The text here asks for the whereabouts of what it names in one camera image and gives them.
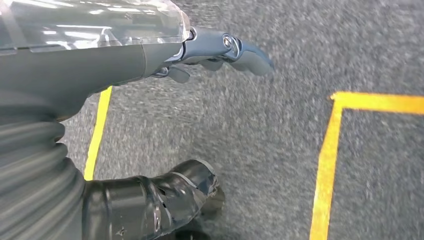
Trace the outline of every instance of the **gray carpet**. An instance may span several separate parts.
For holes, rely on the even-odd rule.
[[[421,0],[176,0],[193,25],[260,45],[273,77],[194,68],[112,92],[95,178],[215,165],[227,195],[214,240],[309,238],[318,154],[335,91],[424,96]],[[67,121],[84,167],[98,96]],[[423,118],[347,111],[330,240],[424,239]]]

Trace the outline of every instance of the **transparent plastic cover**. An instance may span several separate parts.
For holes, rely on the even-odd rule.
[[[0,0],[0,55],[182,43],[187,15],[170,0]]]

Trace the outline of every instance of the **metal screw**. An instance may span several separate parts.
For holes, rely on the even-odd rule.
[[[224,36],[224,45],[227,48],[230,48],[231,47],[231,38],[229,36]]]

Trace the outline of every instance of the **yellow tape line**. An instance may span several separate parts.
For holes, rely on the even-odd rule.
[[[336,92],[327,132],[318,158],[310,240],[327,240],[337,149],[343,109],[424,115],[424,97],[360,92]]]
[[[100,99],[98,100],[97,117],[90,146],[88,147],[88,158],[84,170],[84,179],[87,181],[93,180],[97,154],[99,152],[100,143],[102,142],[103,129],[105,128],[106,117],[108,115],[111,94],[112,87],[110,86],[100,93]]]

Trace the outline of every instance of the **yellow tape corner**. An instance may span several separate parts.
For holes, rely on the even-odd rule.
[[[318,158],[310,240],[327,240],[337,149],[343,109],[424,115],[424,97],[363,92],[336,92],[331,117]]]

